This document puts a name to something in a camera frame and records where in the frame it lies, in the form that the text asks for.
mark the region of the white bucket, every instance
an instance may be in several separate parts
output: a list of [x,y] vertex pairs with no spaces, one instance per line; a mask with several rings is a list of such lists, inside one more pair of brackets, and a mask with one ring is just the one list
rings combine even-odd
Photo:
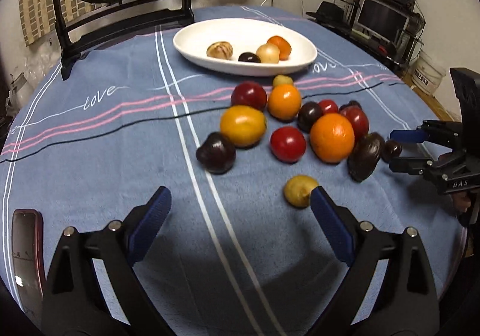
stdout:
[[431,95],[437,90],[445,75],[445,69],[435,63],[424,51],[420,52],[412,75],[412,81],[418,88],[427,95]]

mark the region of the metal screw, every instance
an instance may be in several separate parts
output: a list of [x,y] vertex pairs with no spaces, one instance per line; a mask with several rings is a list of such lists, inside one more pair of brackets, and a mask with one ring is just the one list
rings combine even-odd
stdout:
[[112,232],[115,232],[116,230],[119,230],[119,228],[121,228],[121,227],[122,227],[122,223],[119,220],[113,220],[113,221],[110,221],[110,223],[109,223],[109,229]]
[[417,234],[418,234],[418,230],[415,229],[414,227],[411,227],[411,226],[410,226],[410,227],[408,227],[408,228],[406,229],[406,233],[407,233],[410,237],[416,237]]
[[374,226],[371,224],[371,222],[368,222],[368,221],[360,222],[360,228],[365,232],[370,232],[371,230],[373,230],[373,227]]
[[70,237],[72,234],[75,233],[75,228],[73,226],[66,227],[63,230],[63,235]]

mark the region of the phone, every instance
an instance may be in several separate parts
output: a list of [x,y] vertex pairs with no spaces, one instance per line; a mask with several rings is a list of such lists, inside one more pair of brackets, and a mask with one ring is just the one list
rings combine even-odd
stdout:
[[27,317],[40,327],[45,284],[43,218],[36,210],[13,214],[11,248],[18,295]]

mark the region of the orange fruit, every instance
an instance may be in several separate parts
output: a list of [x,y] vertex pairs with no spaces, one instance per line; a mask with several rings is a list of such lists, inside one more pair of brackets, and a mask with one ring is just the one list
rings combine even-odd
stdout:
[[346,159],[355,145],[355,133],[349,120],[340,114],[327,114],[310,130],[311,148],[323,162]]
[[276,86],[268,97],[268,112],[281,121],[291,121],[300,110],[301,99],[299,90],[293,85]]
[[275,35],[267,40],[267,43],[272,43],[280,49],[280,61],[289,59],[289,56],[292,52],[292,46],[284,38]]

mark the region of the computer monitor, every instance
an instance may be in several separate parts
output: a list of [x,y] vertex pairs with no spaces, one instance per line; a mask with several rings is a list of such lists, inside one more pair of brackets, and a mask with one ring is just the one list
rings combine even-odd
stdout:
[[363,0],[357,14],[356,25],[369,31],[379,39],[397,44],[402,30],[406,28],[409,18],[388,5],[376,0]]

